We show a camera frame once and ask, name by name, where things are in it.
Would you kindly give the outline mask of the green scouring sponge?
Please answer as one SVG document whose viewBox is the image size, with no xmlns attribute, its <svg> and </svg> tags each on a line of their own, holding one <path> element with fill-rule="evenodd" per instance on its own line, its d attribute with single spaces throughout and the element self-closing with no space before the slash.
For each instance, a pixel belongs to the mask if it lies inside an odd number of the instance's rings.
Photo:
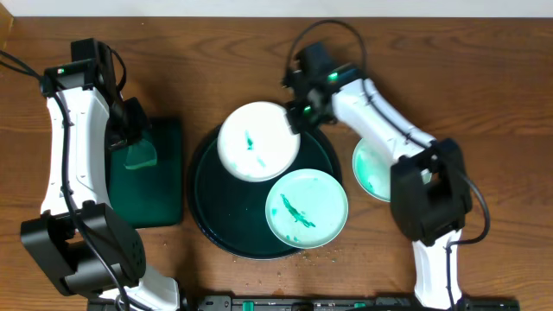
<svg viewBox="0 0 553 311">
<path fill-rule="evenodd" d="M 142 139 L 127 148 L 124 166 L 129 170 L 152 167 L 157 164 L 155 146 L 146 139 Z"/>
</svg>

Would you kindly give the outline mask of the white plate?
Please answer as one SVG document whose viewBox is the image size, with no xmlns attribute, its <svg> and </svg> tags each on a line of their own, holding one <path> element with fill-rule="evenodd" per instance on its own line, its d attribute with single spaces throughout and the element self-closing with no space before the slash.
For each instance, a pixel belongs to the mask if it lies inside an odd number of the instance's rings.
<svg viewBox="0 0 553 311">
<path fill-rule="evenodd" d="M 403 138 L 391 138 L 380 144 L 361 139 L 353 152 L 353 172 L 357 182 L 372 197 L 391 199 L 391 167 L 401 156 L 412 157 L 423 148 Z"/>
<path fill-rule="evenodd" d="M 241 181 L 271 180 L 288 169 L 299 153 L 295 134 L 278 104 L 257 101 L 232 112 L 219 129 L 217 151 L 223 167 Z"/>
<path fill-rule="evenodd" d="M 318 248 L 335 239 L 346 224 L 348 211 L 341 184 L 312 168 L 284 175 L 272 186 L 265 203 L 272 233 L 298 249 Z"/>
</svg>

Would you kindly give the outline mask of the white plate bottom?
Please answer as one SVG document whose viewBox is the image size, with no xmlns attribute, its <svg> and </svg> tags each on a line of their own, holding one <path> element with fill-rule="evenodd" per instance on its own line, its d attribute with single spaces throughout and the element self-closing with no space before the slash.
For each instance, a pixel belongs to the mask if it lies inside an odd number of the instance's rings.
<svg viewBox="0 0 553 311">
<path fill-rule="evenodd" d="M 298 249 L 318 248 L 335 239 L 346 224 L 348 211 L 341 184 L 312 168 L 284 175 L 272 186 L 265 203 L 272 233 Z"/>
</svg>

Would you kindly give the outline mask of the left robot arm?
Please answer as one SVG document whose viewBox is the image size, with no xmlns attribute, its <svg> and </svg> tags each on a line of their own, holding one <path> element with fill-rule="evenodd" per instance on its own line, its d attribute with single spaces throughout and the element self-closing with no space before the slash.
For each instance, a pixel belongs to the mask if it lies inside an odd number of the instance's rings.
<svg viewBox="0 0 553 311">
<path fill-rule="evenodd" d="M 40 78 L 52 122 L 50 177 L 41 216 L 21 225 L 22 243 L 62 295 L 113 303 L 116 310 L 177 310 L 178 283 L 147 265 L 139 233 L 112 208 L 106 181 L 111 124 L 122 146 L 141 125 L 119 112 L 124 102 L 112 59 L 88 57 Z"/>
</svg>

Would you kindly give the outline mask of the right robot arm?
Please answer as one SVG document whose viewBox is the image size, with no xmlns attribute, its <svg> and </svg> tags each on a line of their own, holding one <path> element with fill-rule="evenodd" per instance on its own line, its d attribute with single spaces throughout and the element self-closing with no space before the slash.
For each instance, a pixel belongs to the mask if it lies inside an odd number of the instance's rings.
<svg viewBox="0 0 553 311">
<path fill-rule="evenodd" d="M 426 308 L 454 309 L 456 252 L 472 209 L 459 145 L 407 121 L 354 65 L 287 67 L 283 86 L 294 96 L 287 107 L 294 130 L 342 122 L 381 158 L 392 217 L 413 245 L 415 296 Z"/>
</svg>

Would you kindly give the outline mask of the rectangular black tray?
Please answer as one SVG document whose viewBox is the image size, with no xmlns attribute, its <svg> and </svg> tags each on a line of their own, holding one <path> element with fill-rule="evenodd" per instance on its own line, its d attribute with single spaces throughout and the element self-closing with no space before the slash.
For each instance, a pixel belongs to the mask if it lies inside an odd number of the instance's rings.
<svg viewBox="0 0 553 311">
<path fill-rule="evenodd" d="M 156 148 L 155 166 L 126 169 L 128 147 L 110 154 L 111 207 L 136 229 L 176 225 L 183 214 L 181 122 L 175 118 L 153 118 L 143 139 Z"/>
</svg>

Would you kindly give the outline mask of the round black tray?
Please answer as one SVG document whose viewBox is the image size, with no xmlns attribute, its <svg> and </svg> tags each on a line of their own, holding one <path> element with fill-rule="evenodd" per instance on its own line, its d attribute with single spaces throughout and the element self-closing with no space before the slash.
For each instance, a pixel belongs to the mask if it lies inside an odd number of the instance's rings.
<svg viewBox="0 0 553 311">
<path fill-rule="evenodd" d="M 284 175 L 312 168 L 332 175 L 340 184 L 337 155 L 319 130 L 302 134 L 296 160 L 282 175 L 247 182 L 231 175 L 217 151 L 219 132 L 213 130 L 198 149 L 188 169 L 188 205 L 201 231 L 218 247 L 249 259 L 271 260 L 297 253 L 270 230 L 265 203 L 272 186 Z"/>
</svg>

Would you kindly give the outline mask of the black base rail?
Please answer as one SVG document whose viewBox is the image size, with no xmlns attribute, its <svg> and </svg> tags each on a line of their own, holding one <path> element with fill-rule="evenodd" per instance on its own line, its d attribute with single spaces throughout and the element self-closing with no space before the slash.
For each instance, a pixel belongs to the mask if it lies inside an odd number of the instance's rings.
<svg viewBox="0 0 553 311">
<path fill-rule="evenodd" d="M 196 311 L 340 311 L 340 310 L 429 310 L 414 298 L 377 297 L 368 300 L 354 299 L 277 299 L 277 298 L 231 298 L 211 295 L 196 305 L 181 303 L 181 310 Z M 461 311 L 520 311 L 515 300 L 490 300 L 461 298 L 456 310 Z"/>
</svg>

